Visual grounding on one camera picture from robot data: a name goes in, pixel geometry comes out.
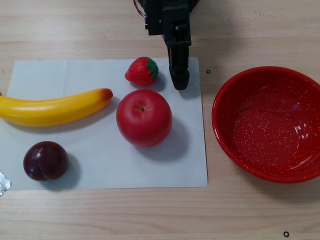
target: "plum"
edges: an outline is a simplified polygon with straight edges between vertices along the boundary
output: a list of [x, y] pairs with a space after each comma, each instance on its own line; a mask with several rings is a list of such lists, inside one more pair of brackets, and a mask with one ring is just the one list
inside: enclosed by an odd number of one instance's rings
[[25, 154], [23, 168], [29, 178], [46, 181], [60, 178], [68, 169], [66, 150], [52, 141], [42, 141]]

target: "black robotic arm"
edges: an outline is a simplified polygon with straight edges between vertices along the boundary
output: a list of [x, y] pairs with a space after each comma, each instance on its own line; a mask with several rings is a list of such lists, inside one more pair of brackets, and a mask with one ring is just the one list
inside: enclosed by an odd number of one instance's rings
[[199, 0], [133, 0], [143, 7], [145, 29], [149, 35], [162, 35], [168, 48], [169, 70], [174, 87], [184, 90], [190, 73], [189, 46], [191, 31], [189, 14]]

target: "banana tip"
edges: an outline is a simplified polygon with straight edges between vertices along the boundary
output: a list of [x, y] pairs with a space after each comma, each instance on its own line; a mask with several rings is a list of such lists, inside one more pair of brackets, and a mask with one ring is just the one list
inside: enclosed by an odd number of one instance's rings
[[114, 96], [114, 94], [112, 93], [112, 91], [108, 88], [102, 88], [101, 89], [101, 96], [103, 100], [109, 101], [112, 99], [112, 97]]

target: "wire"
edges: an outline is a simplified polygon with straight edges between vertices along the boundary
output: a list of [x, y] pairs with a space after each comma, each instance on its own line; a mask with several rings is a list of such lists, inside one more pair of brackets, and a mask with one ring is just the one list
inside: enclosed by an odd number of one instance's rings
[[138, 0], [133, 0], [133, 4], [136, 8], [136, 10], [138, 11], [138, 13], [142, 16], [142, 17], [147, 17], [146, 14], [144, 14], [140, 9], [139, 9], [139, 5], [138, 5]]

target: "toy fruit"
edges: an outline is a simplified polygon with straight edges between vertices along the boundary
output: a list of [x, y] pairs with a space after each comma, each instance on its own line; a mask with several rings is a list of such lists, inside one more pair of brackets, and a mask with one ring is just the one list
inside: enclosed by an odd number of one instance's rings
[[147, 56], [142, 56], [131, 64], [124, 77], [131, 83], [145, 87], [155, 82], [158, 73], [156, 62]]
[[21, 100], [0, 96], [0, 118], [28, 127], [47, 127], [85, 118], [105, 107], [113, 93], [100, 88], [50, 100]]
[[23, 160], [23, 168], [29, 178], [46, 181], [60, 178], [68, 169], [66, 150], [52, 141], [42, 141], [32, 146]]
[[139, 147], [161, 143], [172, 127], [167, 101], [157, 92], [141, 89], [129, 93], [120, 102], [116, 122], [123, 137]]

